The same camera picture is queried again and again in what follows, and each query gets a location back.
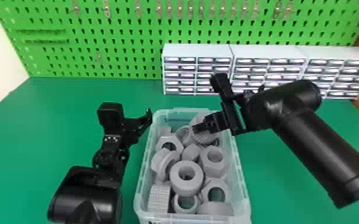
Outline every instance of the gray hex nut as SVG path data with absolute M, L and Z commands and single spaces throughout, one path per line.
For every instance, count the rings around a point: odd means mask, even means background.
M 210 199 L 210 191 L 211 190 L 216 190 L 216 189 L 220 189 L 221 193 L 223 194 L 222 196 L 223 198 L 223 202 L 225 203 L 230 203 L 231 202 L 231 194 L 230 194 L 230 189 L 228 187 L 228 185 L 220 180 L 220 179 L 212 179 L 210 182 L 208 182 L 208 184 L 206 184 L 206 186 L 204 186 L 202 188 L 202 190 L 200 191 L 200 199 L 203 203 L 206 203 L 208 201 L 211 201 Z
M 200 160 L 206 176 L 220 178 L 228 171 L 228 157 L 220 147 L 208 146 L 200 153 Z
M 202 152 L 202 150 L 197 145 L 192 143 L 182 151 L 181 160 L 190 160 L 195 162 L 199 158 L 200 152 Z
M 176 150 L 180 154 L 184 150 L 184 146 L 174 133 L 160 137 L 159 141 L 156 144 L 156 151 L 160 151 L 162 148 L 167 148 L 170 151 Z

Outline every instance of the gray plastic nut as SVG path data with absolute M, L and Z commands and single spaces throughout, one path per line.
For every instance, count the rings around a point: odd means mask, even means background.
M 152 185 L 150 188 L 147 210 L 157 213 L 167 213 L 170 202 L 170 186 Z
M 199 206 L 199 198 L 194 195 L 190 197 L 180 196 L 176 194 L 172 199 L 172 205 L 176 213 L 180 214 L 195 214 L 197 207 Z
M 194 142 L 188 125 L 180 127 L 176 130 L 175 136 L 177 136 L 177 138 L 182 142 L 184 147 L 187 147 Z
M 177 150 L 180 154 L 184 150 L 184 146 L 174 133 L 160 137 L 156 144 L 156 151 L 160 151 L 162 148 L 167 148 L 170 151 Z
M 231 207 L 231 204 L 218 202 L 218 201 L 208 201 L 199 205 L 197 208 L 197 214 L 212 214 L 219 216 L 233 216 L 234 211 Z
M 196 144 L 192 143 L 182 151 L 181 159 L 195 162 L 199 158 L 200 152 L 202 152 L 202 150 Z
M 180 154 L 178 151 L 170 151 L 160 162 L 159 170 L 157 171 L 157 177 L 165 182 L 172 166 L 180 160 Z
M 231 194 L 228 185 L 220 179 L 212 179 L 209 181 L 206 186 L 200 191 L 200 199 L 203 203 L 212 201 L 209 196 L 213 195 L 214 192 L 211 191 L 220 191 L 222 193 L 222 200 L 225 203 L 231 202 Z
M 209 144 L 212 141 L 214 141 L 219 133 L 210 133 L 208 130 L 205 130 L 203 132 L 199 132 L 199 133 L 194 133 L 192 126 L 203 122 L 203 119 L 205 118 L 206 115 L 208 115 L 210 113 L 208 112 L 201 112 L 199 114 L 197 114 L 189 123 L 189 127 L 190 127 L 190 133 L 191 136 L 193 137 L 193 139 L 201 144 Z
M 166 148 L 162 148 L 160 151 L 157 151 L 153 158 L 151 158 L 150 168 L 157 173 L 159 171 L 160 163 L 169 152 L 170 150 Z
M 174 192 L 180 196 L 194 196 L 203 183 L 203 171 L 193 161 L 179 161 L 170 170 Z
M 206 176 L 220 178 L 228 171 L 228 157 L 220 147 L 208 146 L 200 153 L 200 160 Z

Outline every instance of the gray washer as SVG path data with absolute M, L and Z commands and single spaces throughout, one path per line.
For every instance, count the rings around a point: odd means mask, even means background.
M 197 214 L 212 214 L 219 216 L 233 216 L 234 211 L 231 207 L 231 204 L 218 202 L 218 201 L 208 201 L 199 205 L 197 208 Z
M 192 202 L 193 205 L 189 209 L 184 209 L 180 206 L 180 201 Z M 174 210 L 176 213 L 195 214 L 196 209 L 199 206 L 199 198 L 196 195 L 190 196 L 190 197 L 185 197 L 185 196 L 179 196 L 178 194 L 176 194 L 172 200 L 172 204 L 173 204 L 173 207 L 174 207 Z
M 179 161 L 170 170 L 172 189 L 180 196 L 194 196 L 203 183 L 203 171 L 193 161 Z

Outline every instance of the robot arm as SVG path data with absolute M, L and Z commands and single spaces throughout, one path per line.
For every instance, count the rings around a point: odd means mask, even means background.
M 222 111 L 194 125 L 196 133 L 230 129 L 232 135 L 239 135 L 271 128 L 320 182 L 337 208 L 359 200 L 359 153 L 315 114 L 321 104 L 315 84 L 298 80 L 266 91 L 260 88 L 257 94 L 235 95 L 226 74 L 216 74 L 210 82 L 221 97 Z

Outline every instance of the gray ring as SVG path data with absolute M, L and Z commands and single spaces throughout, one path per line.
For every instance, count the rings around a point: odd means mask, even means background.
M 173 198 L 172 204 L 173 204 L 175 212 L 180 213 L 180 214 L 195 214 L 196 209 L 199 206 L 199 198 L 196 195 L 190 196 L 190 197 L 193 197 L 193 205 L 189 209 L 184 209 L 180 206 L 180 200 L 183 199 L 180 197 L 184 197 L 184 196 L 180 196 L 180 195 L 176 194 Z
M 203 171 L 193 161 L 179 161 L 170 170 L 172 189 L 180 196 L 196 195 L 203 183 Z

